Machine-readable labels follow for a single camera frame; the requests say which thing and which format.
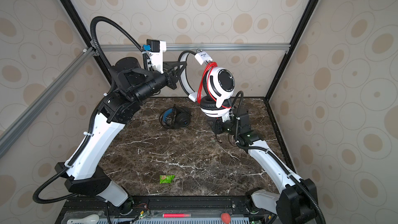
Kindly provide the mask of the black blue headphones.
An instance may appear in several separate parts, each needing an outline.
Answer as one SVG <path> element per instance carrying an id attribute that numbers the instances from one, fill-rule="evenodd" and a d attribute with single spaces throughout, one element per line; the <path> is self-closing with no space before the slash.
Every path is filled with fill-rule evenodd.
<path id="1" fill-rule="evenodd" d="M 174 105 L 159 116 L 159 122 L 166 129 L 180 129 L 191 123 L 191 110 L 184 106 Z"/>

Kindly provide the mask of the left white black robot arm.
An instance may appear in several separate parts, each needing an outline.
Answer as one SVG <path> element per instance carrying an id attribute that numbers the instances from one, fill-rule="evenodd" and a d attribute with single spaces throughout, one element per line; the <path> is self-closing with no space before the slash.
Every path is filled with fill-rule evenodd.
<path id="1" fill-rule="evenodd" d="M 134 57 L 126 57 L 111 65 L 97 39 L 96 26 L 105 22 L 129 39 L 141 52 L 144 67 Z M 166 44 L 160 40 L 147 40 L 140 44 L 119 24 L 107 17 L 97 16 L 91 20 L 90 33 L 94 47 L 105 63 L 112 79 L 110 90 L 95 107 L 89 121 L 85 138 L 73 155 L 56 165 L 56 175 L 39 186 L 33 193 L 33 201 L 49 204 L 77 195 L 98 196 L 114 206 L 124 205 L 128 193 L 112 181 L 98 166 L 103 154 L 116 135 L 140 110 L 144 101 L 158 94 L 164 87 L 175 90 L 186 62 L 164 62 Z M 56 179 L 66 178 L 69 195 L 42 199 L 40 193 Z"/>

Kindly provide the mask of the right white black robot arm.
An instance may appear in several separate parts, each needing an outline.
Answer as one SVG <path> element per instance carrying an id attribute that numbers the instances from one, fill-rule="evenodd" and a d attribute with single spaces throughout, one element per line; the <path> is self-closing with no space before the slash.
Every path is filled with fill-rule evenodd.
<path id="1" fill-rule="evenodd" d="M 283 224 L 324 224 L 315 183 L 302 179 L 289 169 L 272 151 L 261 134 L 251 128 L 245 110 L 223 110 L 207 119 L 214 134 L 228 133 L 262 167 L 278 189 L 277 194 L 256 190 L 249 197 L 255 208 L 276 214 Z"/>

